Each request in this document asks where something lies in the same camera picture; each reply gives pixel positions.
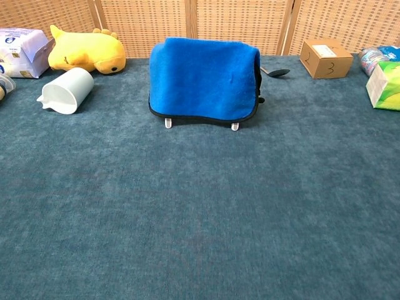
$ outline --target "wicker folding screen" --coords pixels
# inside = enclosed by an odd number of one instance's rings
[[[100,26],[89,0],[1,1],[0,28],[41,29],[51,37],[50,25],[65,31],[91,32]]]
[[[262,54],[280,54],[292,3],[197,0],[197,37],[243,41],[258,47]]]
[[[284,54],[299,54],[303,41],[334,38],[358,53],[366,46],[400,43],[398,0],[296,0]]]
[[[185,0],[96,0],[102,26],[118,34],[128,58],[148,58],[167,36],[186,36]]]

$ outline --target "blue towel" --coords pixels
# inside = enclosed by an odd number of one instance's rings
[[[170,37],[154,47],[149,64],[149,108],[155,115],[235,123],[258,108],[261,73],[255,47]]]

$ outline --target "blue carpet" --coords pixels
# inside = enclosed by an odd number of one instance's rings
[[[76,114],[18,79],[0,104],[0,299],[399,299],[400,112],[357,59],[314,80],[262,57],[238,132],[149,112],[147,60]]]

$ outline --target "stuffed animal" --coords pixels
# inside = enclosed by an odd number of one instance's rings
[[[125,68],[126,57],[117,34],[107,29],[95,29],[92,33],[65,32],[50,26],[56,45],[49,55],[53,69],[68,71],[80,67],[88,72],[97,69],[110,74]]]

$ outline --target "tissue box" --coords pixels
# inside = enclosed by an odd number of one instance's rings
[[[400,111],[400,62],[378,62],[366,87],[373,108]]]
[[[38,29],[0,29],[0,73],[14,78],[39,78],[49,67],[54,40]]]
[[[312,78],[343,78],[353,64],[353,55],[335,39],[312,39],[303,43],[300,61]]]

